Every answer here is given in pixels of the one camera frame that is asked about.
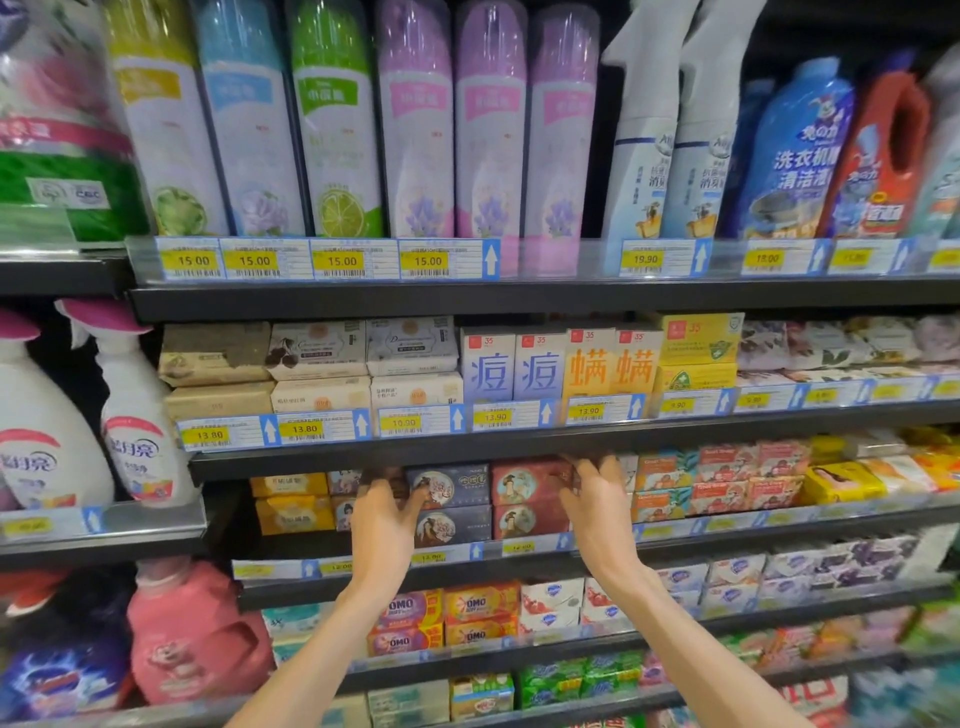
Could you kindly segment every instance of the white spray bottle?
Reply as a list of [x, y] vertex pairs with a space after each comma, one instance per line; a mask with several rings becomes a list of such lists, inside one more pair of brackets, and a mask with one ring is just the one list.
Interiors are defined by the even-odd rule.
[[624, 240], [660, 237], [680, 105], [680, 53], [698, 0], [632, 0], [600, 57], [626, 70], [603, 216], [603, 275], [616, 276]]
[[118, 301], [60, 299], [57, 311], [72, 322], [74, 349], [91, 335], [97, 340], [97, 364], [110, 390], [101, 429], [124, 487], [158, 508], [196, 500], [187, 454], [163, 410], [170, 390], [140, 350], [140, 334], [152, 327], [138, 324]]
[[740, 108], [740, 66], [766, 2], [704, 0], [694, 19], [680, 54], [684, 87], [663, 237], [712, 237], [716, 230]]
[[77, 406], [37, 366], [40, 329], [0, 308], [0, 473], [24, 508], [113, 503], [113, 475]]

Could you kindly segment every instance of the blue bottle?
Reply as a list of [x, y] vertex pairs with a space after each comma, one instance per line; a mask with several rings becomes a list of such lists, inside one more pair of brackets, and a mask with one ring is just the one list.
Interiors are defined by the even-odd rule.
[[734, 213], [738, 238], [815, 236], [853, 113], [839, 66], [835, 57], [801, 63], [763, 112]]
[[717, 237], [736, 236], [736, 200], [747, 179], [750, 159], [754, 154], [756, 128], [760, 124], [770, 98], [774, 95], [776, 82], [773, 79], [753, 79], [743, 85], [740, 94], [740, 112], [736, 117], [736, 136], [730, 152], [730, 170], [727, 172], [727, 187], [723, 191], [723, 205], [720, 206], [720, 222], [717, 224]]
[[206, 97], [238, 235], [304, 235], [286, 71], [270, 0], [193, 0]]

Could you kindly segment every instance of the purple cap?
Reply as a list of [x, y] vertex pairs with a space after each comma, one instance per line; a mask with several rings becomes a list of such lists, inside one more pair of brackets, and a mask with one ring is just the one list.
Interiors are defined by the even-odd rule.
[[383, 0], [376, 12], [380, 72], [440, 73], [451, 80], [450, 13], [435, 0]]
[[461, 11], [457, 78], [527, 78], [527, 12], [514, 0], [474, 0]]
[[586, 5], [555, 5], [534, 18], [538, 52], [533, 81], [597, 83], [600, 16]]

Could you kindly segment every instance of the hand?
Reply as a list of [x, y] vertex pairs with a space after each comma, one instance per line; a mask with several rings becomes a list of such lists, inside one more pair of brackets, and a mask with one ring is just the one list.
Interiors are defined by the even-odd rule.
[[573, 524], [584, 563], [615, 600], [614, 595], [636, 581], [640, 572], [623, 469], [613, 455], [600, 461], [599, 470], [589, 460], [567, 459], [580, 476], [580, 492], [561, 487], [560, 501]]
[[394, 598], [410, 568], [417, 515], [427, 499], [425, 488], [415, 490], [401, 510], [384, 478], [362, 485], [353, 505], [353, 578], [350, 586], [373, 592], [383, 606]]

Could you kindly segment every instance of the pink detergent bottle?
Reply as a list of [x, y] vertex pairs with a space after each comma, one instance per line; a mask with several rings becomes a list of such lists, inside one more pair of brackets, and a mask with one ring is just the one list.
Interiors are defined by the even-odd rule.
[[127, 616], [133, 678], [152, 705], [254, 692], [274, 668], [258, 614], [228, 577], [188, 556], [137, 562]]

